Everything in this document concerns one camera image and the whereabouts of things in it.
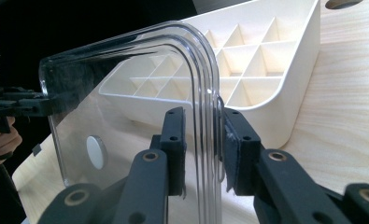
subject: clear plastic lid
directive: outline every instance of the clear plastic lid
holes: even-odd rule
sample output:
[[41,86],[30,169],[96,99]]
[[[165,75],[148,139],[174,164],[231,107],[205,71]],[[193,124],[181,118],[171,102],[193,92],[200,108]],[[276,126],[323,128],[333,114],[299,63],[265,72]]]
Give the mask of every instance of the clear plastic lid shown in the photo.
[[186,196],[169,198],[171,223],[220,223],[219,73],[194,27],[170,21],[72,49],[40,63],[64,184],[104,189],[129,173],[160,134],[166,111],[185,110]]

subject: wooden table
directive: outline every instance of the wooden table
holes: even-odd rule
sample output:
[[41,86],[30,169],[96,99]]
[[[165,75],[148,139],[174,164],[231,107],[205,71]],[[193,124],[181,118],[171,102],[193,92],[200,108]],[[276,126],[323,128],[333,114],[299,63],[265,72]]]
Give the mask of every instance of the wooden table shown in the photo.
[[[291,139],[281,149],[318,184],[343,193],[348,183],[369,183],[369,0],[339,10],[325,4],[319,57]],[[41,147],[13,176],[30,223],[64,189],[51,136]]]

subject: dark wall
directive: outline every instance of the dark wall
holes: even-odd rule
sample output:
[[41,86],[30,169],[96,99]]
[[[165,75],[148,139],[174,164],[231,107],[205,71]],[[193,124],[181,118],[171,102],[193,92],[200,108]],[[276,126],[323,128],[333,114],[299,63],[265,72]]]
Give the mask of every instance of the dark wall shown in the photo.
[[[39,61],[47,56],[147,27],[196,15],[192,0],[0,0],[0,86],[40,91]],[[23,138],[12,172],[49,134],[47,118],[17,118]]]

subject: transparent plastic panel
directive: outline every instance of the transparent plastic panel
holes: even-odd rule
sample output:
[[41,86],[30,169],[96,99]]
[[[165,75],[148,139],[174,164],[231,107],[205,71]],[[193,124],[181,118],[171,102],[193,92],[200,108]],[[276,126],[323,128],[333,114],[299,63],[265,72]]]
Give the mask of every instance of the transparent plastic panel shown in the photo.
[[169,197],[170,223],[220,223],[219,73],[206,38],[180,21],[72,49],[40,64],[63,181],[105,189],[161,134],[165,113],[186,115],[186,194]]

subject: white compartment tray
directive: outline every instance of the white compartment tray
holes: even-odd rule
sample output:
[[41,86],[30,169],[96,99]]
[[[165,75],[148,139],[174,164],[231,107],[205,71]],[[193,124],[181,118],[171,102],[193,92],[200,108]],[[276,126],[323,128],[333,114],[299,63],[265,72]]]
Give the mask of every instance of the white compartment tray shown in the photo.
[[[290,138],[319,53],[319,11],[315,0],[258,0],[183,20],[215,53],[225,106],[243,113],[265,147]],[[168,108],[190,101],[189,71],[174,55],[142,60],[119,64],[99,93],[114,104],[128,102],[120,108],[130,119],[160,125],[135,102]]]

